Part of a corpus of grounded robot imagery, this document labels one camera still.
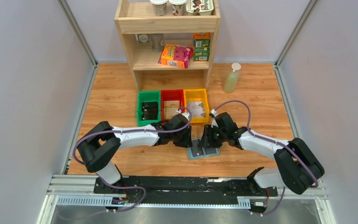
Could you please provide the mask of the black credit card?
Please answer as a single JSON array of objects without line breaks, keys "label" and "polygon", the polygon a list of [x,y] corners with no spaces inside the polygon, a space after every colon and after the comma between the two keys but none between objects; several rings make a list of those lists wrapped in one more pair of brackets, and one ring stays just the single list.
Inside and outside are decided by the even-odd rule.
[{"label": "black credit card", "polygon": [[193,158],[204,156],[204,151],[201,147],[193,146],[191,147],[190,152]]},{"label": "black credit card", "polygon": [[220,149],[219,148],[205,148],[205,153],[208,156],[219,155]]}]

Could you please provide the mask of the grey-green card holder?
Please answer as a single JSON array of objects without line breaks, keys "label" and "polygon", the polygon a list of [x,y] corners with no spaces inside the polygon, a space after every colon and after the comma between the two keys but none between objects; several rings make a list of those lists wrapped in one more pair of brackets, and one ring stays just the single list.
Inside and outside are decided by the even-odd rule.
[{"label": "grey-green card holder", "polygon": [[196,159],[202,159],[212,156],[218,156],[220,155],[220,149],[219,148],[204,148],[199,147],[200,139],[193,139],[192,140],[192,146],[186,148],[186,154],[188,160],[196,160]]}]

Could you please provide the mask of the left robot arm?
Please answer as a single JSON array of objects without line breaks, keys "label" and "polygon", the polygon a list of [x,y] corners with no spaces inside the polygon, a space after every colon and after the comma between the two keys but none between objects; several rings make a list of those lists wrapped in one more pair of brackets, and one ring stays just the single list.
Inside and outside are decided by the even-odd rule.
[{"label": "left robot arm", "polygon": [[137,146],[160,146],[173,143],[177,147],[192,146],[191,115],[178,113],[170,120],[162,120],[142,127],[114,127],[107,121],[100,122],[75,145],[73,157],[83,164],[87,171],[96,173],[106,182],[111,193],[119,193],[124,187],[122,175],[111,162],[114,154],[121,149]]}]

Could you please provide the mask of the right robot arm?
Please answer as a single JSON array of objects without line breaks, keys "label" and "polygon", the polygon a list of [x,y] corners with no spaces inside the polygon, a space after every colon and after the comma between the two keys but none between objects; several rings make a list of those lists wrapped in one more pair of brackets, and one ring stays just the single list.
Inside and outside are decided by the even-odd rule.
[{"label": "right robot arm", "polygon": [[304,140],[279,140],[245,126],[238,127],[226,112],[215,116],[212,124],[205,125],[199,146],[220,148],[224,142],[275,161],[276,168],[261,167],[248,176],[247,189],[255,196],[270,187],[286,187],[301,195],[308,188],[318,187],[318,179],[325,174],[324,167]]}]

